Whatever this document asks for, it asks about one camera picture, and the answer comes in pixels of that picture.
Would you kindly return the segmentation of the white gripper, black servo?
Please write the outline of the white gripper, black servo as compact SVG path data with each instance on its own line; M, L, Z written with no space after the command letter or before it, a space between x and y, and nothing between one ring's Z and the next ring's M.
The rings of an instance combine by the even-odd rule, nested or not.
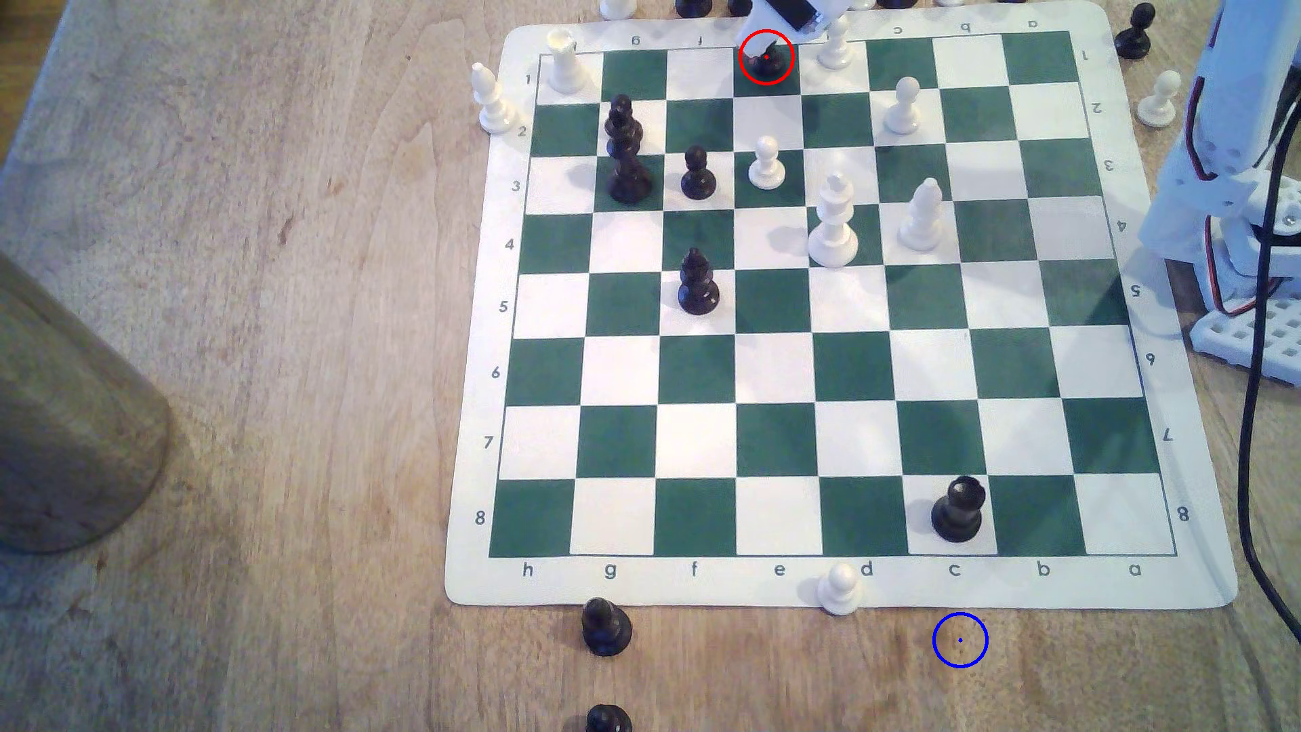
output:
M848 1L762 1L762 29L787 39L816 39L848 8Z

